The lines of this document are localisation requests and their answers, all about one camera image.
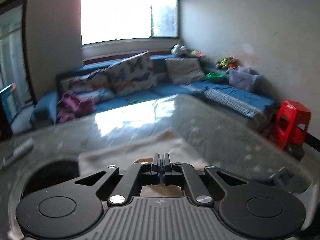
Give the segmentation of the beige cloth garment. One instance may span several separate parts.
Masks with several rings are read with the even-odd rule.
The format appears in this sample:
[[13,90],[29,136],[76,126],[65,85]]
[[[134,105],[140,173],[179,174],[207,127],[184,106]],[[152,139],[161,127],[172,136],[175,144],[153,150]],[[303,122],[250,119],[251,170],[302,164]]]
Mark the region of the beige cloth garment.
[[152,162],[155,153],[169,154],[172,163],[183,162],[193,165],[196,170],[204,170],[208,161],[172,129],[139,140],[105,147],[95,151],[85,152],[78,157],[78,167],[81,176],[116,165],[121,171],[132,163]]

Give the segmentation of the white remote control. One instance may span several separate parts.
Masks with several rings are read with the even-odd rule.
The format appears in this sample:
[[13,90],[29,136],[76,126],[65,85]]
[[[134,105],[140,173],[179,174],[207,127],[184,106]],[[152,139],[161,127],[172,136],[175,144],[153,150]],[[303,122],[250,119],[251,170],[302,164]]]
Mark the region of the white remote control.
[[9,167],[15,161],[17,161],[21,157],[31,152],[34,149],[34,146],[35,146],[35,141],[33,140],[33,138],[29,138],[28,140],[24,141],[19,146],[14,148],[11,155],[3,158],[2,167],[3,168]]

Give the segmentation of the red plastic stool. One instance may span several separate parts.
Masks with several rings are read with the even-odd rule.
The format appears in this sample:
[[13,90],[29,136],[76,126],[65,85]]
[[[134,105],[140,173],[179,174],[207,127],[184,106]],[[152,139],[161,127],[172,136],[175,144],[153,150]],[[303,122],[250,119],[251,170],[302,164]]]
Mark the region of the red plastic stool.
[[281,150],[290,146],[301,147],[311,120],[311,111],[302,103],[286,100],[276,116],[267,137]]

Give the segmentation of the pink purple garment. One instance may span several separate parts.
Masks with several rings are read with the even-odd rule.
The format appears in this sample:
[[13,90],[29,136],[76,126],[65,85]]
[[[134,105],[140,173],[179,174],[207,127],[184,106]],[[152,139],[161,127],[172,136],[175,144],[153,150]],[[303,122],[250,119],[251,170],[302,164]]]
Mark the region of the pink purple garment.
[[80,99],[72,92],[65,92],[57,103],[59,123],[72,121],[94,113],[96,106],[93,99]]

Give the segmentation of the blue sheet on sofa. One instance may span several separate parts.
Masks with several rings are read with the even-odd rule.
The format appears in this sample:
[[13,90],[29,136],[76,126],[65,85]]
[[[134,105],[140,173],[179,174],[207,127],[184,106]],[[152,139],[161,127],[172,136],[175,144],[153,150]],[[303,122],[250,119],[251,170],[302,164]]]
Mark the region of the blue sheet on sofa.
[[279,103],[264,94],[254,94],[226,83],[196,81],[189,87],[201,90],[204,96],[249,118],[266,119],[279,108]]

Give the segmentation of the blue white cabinet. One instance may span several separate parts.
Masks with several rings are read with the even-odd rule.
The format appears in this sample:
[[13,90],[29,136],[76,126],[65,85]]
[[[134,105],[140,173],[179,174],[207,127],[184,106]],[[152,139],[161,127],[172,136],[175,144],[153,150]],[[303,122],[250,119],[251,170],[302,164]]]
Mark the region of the blue white cabinet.
[[1,102],[9,124],[12,124],[21,112],[16,89],[16,83],[13,82],[1,90]]

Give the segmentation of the low butterfly print pillow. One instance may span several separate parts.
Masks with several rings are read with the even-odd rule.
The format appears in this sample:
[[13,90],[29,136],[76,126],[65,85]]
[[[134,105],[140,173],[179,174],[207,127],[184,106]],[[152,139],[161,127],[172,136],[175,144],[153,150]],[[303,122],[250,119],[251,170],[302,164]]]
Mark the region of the low butterfly print pillow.
[[59,82],[61,92],[72,92],[81,100],[92,99],[100,103],[113,99],[116,95],[112,90],[107,72],[96,70],[82,76],[74,76]]

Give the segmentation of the blue sectional sofa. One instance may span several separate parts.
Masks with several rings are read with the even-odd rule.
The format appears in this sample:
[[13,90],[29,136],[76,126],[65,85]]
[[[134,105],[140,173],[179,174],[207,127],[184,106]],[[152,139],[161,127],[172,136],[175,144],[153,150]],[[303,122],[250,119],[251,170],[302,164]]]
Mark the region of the blue sectional sofa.
[[[157,85],[152,86],[149,89],[141,90],[137,92],[133,92],[131,94],[127,95],[117,95],[114,89],[112,90],[115,93],[115,97],[113,99],[103,101],[100,103],[95,103],[96,110],[94,113],[104,112],[108,110],[112,110],[119,107],[124,107],[128,105],[133,105],[135,103],[145,102],[149,100],[155,100],[164,98],[167,96],[173,96],[176,94],[184,94],[184,95],[191,95],[195,96],[197,98],[201,98],[206,102],[210,102],[214,105],[222,107],[224,110],[231,110],[234,111],[226,106],[223,106],[219,103],[215,103],[211,100],[208,100],[205,96],[203,91],[192,89],[189,87],[189,84],[173,84],[169,77],[168,77],[168,71],[165,64],[165,59],[172,58],[174,56],[150,56],[150,60],[153,63],[153,73],[157,77]],[[62,95],[64,93],[61,92],[61,88],[59,85],[59,82],[63,79],[74,77],[74,76],[82,76],[89,74],[96,70],[104,70],[107,72],[107,68],[111,65],[118,63],[122,60],[117,60],[113,62],[104,62],[101,64],[95,64],[92,66],[86,66],[82,68],[78,68],[75,70],[70,70],[64,73],[57,74],[55,78],[56,82],[56,90],[52,92],[48,92],[44,94],[44,96],[39,100],[37,105],[35,106],[31,117],[30,117],[30,123],[35,128],[42,128],[45,126],[50,126],[59,123],[57,120],[57,103],[60,101]],[[254,94],[263,94],[261,92],[253,91]],[[262,129],[264,126],[266,126],[271,118],[272,115],[275,113],[274,111],[271,115],[269,115],[266,119],[262,118],[249,118],[250,123],[254,129]]]

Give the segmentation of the clear plastic storage box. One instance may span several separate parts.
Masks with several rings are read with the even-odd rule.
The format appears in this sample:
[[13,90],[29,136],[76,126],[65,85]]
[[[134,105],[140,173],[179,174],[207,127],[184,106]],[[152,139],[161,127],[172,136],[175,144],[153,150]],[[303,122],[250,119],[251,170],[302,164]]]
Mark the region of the clear plastic storage box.
[[247,67],[233,68],[228,71],[229,84],[247,92],[253,92],[261,78],[262,75]]

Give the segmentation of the green bowl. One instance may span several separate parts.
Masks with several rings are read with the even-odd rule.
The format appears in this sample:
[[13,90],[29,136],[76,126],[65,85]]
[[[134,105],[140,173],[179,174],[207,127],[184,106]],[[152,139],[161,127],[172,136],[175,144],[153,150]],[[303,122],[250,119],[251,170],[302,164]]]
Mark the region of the green bowl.
[[222,83],[225,80],[225,75],[219,72],[210,72],[206,75],[206,79],[212,83]]

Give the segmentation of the large butterfly print pillow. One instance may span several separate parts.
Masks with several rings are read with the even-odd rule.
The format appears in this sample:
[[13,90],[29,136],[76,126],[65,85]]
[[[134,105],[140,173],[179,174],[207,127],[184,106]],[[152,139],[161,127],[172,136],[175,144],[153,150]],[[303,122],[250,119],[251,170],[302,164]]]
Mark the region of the large butterfly print pillow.
[[157,85],[150,52],[124,59],[107,68],[112,88],[117,95],[127,95]]

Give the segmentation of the brown green plush toys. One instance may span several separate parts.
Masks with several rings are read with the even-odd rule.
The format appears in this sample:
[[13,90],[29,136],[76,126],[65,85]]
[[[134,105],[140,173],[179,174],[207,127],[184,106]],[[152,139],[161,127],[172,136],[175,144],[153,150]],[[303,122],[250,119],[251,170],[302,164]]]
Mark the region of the brown green plush toys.
[[239,66],[239,61],[235,57],[225,57],[216,62],[217,69],[234,69]]

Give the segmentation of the grey square cushion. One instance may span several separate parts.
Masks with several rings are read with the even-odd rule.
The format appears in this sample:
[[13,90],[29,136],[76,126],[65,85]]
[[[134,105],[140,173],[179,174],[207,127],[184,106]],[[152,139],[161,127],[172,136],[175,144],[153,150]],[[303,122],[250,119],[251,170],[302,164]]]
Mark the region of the grey square cushion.
[[197,58],[172,57],[165,59],[170,81],[175,84],[188,84],[203,81],[206,75]]

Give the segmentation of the panda plush toy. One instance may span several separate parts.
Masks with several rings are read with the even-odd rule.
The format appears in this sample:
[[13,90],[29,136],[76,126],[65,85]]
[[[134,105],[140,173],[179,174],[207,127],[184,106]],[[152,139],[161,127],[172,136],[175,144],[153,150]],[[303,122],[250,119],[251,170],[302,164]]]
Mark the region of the panda plush toy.
[[176,44],[171,48],[171,54],[177,57],[185,57],[189,55],[189,50],[186,46]]

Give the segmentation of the window with frame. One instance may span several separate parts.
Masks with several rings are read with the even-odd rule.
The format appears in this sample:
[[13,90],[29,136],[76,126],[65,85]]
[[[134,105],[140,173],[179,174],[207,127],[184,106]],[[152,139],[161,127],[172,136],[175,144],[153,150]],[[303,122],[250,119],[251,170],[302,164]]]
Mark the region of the window with frame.
[[81,0],[83,45],[140,38],[177,38],[179,0]]

